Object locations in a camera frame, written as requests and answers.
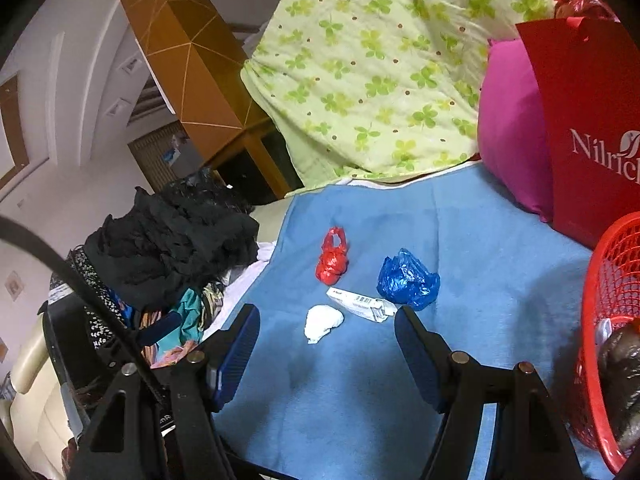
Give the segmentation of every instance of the pink pillow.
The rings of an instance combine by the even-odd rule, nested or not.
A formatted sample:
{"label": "pink pillow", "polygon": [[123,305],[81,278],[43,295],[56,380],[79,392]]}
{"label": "pink pillow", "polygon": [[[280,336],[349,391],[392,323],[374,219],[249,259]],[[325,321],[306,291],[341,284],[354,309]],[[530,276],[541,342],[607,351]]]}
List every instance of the pink pillow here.
{"label": "pink pillow", "polygon": [[489,43],[478,108],[480,156],[520,204],[549,222],[553,218],[551,160],[533,67],[522,40]]}

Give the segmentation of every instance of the teal cloth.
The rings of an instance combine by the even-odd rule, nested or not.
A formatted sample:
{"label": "teal cloth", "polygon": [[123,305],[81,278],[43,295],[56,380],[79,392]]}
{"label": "teal cloth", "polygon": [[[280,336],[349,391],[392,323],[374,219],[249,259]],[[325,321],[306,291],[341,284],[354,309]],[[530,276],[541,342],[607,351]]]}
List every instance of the teal cloth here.
{"label": "teal cloth", "polygon": [[174,306],[171,311],[180,313],[182,325],[158,341],[158,356],[164,355],[165,352],[173,350],[177,346],[184,346],[189,340],[199,343],[202,338],[202,331],[198,330],[202,302],[193,289],[188,288],[182,295],[180,304]]}

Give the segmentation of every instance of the red bag handle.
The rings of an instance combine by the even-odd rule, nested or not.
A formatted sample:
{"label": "red bag handle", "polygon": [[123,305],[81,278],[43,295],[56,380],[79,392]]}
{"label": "red bag handle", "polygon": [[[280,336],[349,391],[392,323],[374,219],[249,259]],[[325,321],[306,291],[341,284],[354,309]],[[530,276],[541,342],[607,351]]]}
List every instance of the red bag handle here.
{"label": "red bag handle", "polygon": [[[340,244],[337,247],[334,246],[334,235],[337,235],[337,237],[340,238]],[[347,252],[347,239],[344,235],[344,229],[341,227],[332,227],[324,237],[324,242],[322,242],[322,252],[324,253],[331,250],[340,251],[342,254]]]}

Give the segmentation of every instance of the black and white patterned fabric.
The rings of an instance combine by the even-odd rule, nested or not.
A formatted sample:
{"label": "black and white patterned fabric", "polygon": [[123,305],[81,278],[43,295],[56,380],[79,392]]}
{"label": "black and white patterned fabric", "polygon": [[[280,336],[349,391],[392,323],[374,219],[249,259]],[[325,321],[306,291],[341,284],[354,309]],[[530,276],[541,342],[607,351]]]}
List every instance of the black and white patterned fabric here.
{"label": "black and white patterned fabric", "polygon": [[[109,290],[101,282],[98,274],[95,272],[94,266],[89,262],[89,259],[84,254],[82,248],[75,248],[69,251],[69,254],[65,258],[66,262],[71,265],[78,274],[85,280],[100,297],[103,303],[107,306],[111,312],[118,318],[118,320],[124,325],[124,317],[120,311],[120,307],[117,306],[109,295]],[[64,283],[55,273],[51,275],[49,283],[49,304],[55,303],[59,298],[70,294],[72,291],[70,287]],[[104,323],[98,317],[91,312],[87,307],[84,308],[87,316],[87,331],[89,338],[97,350],[105,343],[107,343],[113,336],[113,332],[105,327]]]}

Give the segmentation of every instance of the blue blanket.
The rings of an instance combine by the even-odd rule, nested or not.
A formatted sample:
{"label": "blue blanket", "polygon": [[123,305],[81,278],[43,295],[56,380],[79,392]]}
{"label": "blue blanket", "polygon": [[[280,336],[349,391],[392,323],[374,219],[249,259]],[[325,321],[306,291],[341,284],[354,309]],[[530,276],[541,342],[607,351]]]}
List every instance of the blue blanket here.
{"label": "blue blanket", "polygon": [[[412,480],[426,463],[440,417],[418,394],[393,319],[346,313],[306,342],[306,312],[331,304],[314,269],[333,225],[350,245],[336,286],[377,297],[385,256],[408,248],[442,277],[418,313],[427,329],[485,365],[533,362],[563,409],[590,252],[520,210],[479,164],[401,189],[329,186],[294,199],[271,263],[240,302],[260,309],[260,337],[215,418],[237,452],[304,480]],[[494,414],[484,411],[472,480],[484,479]],[[576,449],[585,474],[612,477],[597,452]]]}

